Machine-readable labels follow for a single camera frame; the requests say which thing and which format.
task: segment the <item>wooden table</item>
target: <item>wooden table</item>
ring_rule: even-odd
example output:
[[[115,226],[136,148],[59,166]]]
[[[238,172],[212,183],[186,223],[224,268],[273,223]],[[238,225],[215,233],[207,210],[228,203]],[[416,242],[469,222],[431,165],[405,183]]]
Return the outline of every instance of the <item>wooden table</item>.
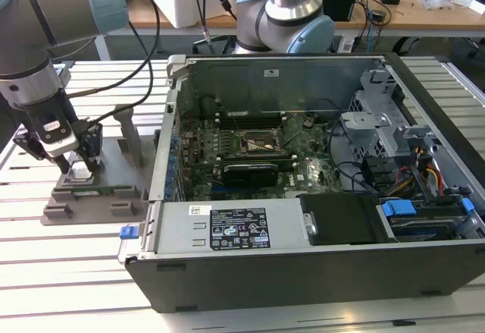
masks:
[[[129,0],[130,19],[142,35],[155,34],[155,15],[148,0]],[[371,8],[383,9],[375,3]],[[479,15],[469,8],[456,5],[453,9],[427,11],[418,0],[401,0],[399,5],[388,5],[393,13],[391,22],[383,29],[382,36],[422,37],[479,37],[485,33],[485,15]],[[230,16],[207,20],[211,35],[235,35],[236,22]],[[336,36],[341,36],[339,52],[349,52],[354,38],[365,25],[365,13],[356,5],[349,22],[336,22]],[[200,25],[175,29],[161,13],[162,35],[201,35]],[[120,30],[113,35],[133,35],[130,29]],[[96,40],[102,60],[109,59],[109,52],[102,37]]]

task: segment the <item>robotic arm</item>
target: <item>robotic arm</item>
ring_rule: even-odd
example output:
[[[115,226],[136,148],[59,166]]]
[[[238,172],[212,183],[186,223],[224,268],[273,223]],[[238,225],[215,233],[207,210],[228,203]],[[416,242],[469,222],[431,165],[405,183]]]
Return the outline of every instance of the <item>robotic arm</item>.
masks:
[[[335,33],[323,0],[237,0],[235,53],[323,53]]]
[[[97,166],[102,126],[77,118],[47,49],[127,25],[125,0],[0,0],[0,93],[27,129],[16,144],[63,173],[71,150]]]

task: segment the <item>workbench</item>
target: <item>workbench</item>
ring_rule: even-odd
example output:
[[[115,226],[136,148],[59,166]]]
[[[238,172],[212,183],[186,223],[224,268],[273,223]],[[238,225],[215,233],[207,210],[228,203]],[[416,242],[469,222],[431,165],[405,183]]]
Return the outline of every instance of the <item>workbench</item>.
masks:
[[[149,0],[128,0],[130,19],[141,35],[155,35],[155,14]],[[371,8],[384,10],[370,2]],[[415,37],[482,37],[485,32],[485,15],[480,15],[469,8],[456,5],[453,9],[427,11],[418,4],[418,0],[401,0],[398,5],[388,5],[393,13],[391,22],[384,27],[381,36],[415,36]],[[186,28],[173,28],[168,19],[161,13],[161,35],[195,35],[202,36],[200,25]],[[236,35],[236,21],[230,16],[207,19],[212,36]],[[341,36],[338,52],[351,52],[354,38],[365,25],[365,13],[356,5],[349,22],[336,22],[335,36]],[[129,28],[118,30],[110,36],[132,36]],[[105,39],[98,37],[95,41],[101,60],[109,60],[110,55]]]
[[[462,133],[485,156],[483,95],[451,64],[403,58]],[[140,61],[77,62],[67,93],[125,77]],[[153,61],[153,94],[135,109],[140,134],[160,127],[166,61]],[[147,69],[123,86],[73,99],[80,117],[101,115],[141,97]],[[416,108],[410,112],[422,122]],[[106,137],[119,137],[113,118]],[[118,262],[122,224],[44,227],[39,219],[60,171],[9,143],[0,155],[0,331],[148,331],[222,333],[288,328],[288,332],[478,332],[485,327],[485,275],[449,297],[377,300],[209,313],[159,315]],[[416,326],[394,327],[393,325]]]

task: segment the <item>warning label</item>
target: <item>warning label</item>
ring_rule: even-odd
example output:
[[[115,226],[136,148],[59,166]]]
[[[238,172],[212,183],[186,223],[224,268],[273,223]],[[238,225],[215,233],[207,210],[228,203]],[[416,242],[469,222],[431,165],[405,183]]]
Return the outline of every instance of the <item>warning label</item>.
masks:
[[[211,210],[211,248],[270,248],[266,209]]]

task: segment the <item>metal slats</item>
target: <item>metal slats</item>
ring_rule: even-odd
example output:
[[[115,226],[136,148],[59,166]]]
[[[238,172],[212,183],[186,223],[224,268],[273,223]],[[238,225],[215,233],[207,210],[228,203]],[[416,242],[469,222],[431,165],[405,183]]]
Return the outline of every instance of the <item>metal slats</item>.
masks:
[[[411,72],[421,81],[424,88],[448,115],[453,124],[462,132],[478,152],[485,157],[485,108],[477,98],[477,90],[471,91],[458,81],[460,74],[453,76],[446,65],[436,59],[416,60],[403,58]],[[425,124],[419,111],[409,101],[406,107],[419,124]]]
[[[441,65],[433,58],[407,58],[406,61],[412,61],[413,68],[426,68],[419,77],[428,77],[425,87],[437,99],[448,102],[470,98],[460,83],[445,77]],[[73,80],[67,93],[112,83],[133,71],[140,62],[77,62],[71,69]],[[166,61],[153,63],[158,76],[166,77]],[[77,114],[99,116],[119,102],[139,99],[148,86],[147,73],[145,68],[130,84],[74,100]],[[152,98],[135,109],[133,122],[141,134],[152,134],[162,121],[168,87],[165,79],[158,79],[157,83],[162,85],[154,88]],[[449,104],[446,112],[452,112],[460,127],[474,128],[473,123],[467,123],[470,115],[477,122],[483,121],[479,107],[456,104]],[[118,124],[112,118],[103,124],[105,136],[120,135]],[[472,142],[477,149],[485,150],[485,140]],[[485,275],[451,297],[285,307],[266,309],[264,313],[260,309],[245,309],[159,315],[149,308],[147,299],[117,261],[119,238],[115,236],[121,225],[42,226],[38,219],[59,170],[17,148],[2,155],[9,153],[0,171],[0,331],[48,329],[49,332],[84,333],[93,329],[155,328],[160,333],[223,333],[293,327],[305,333],[347,329],[451,333],[478,331],[485,324]],[[420,320],[417,327],[396,328],[390,319]]]

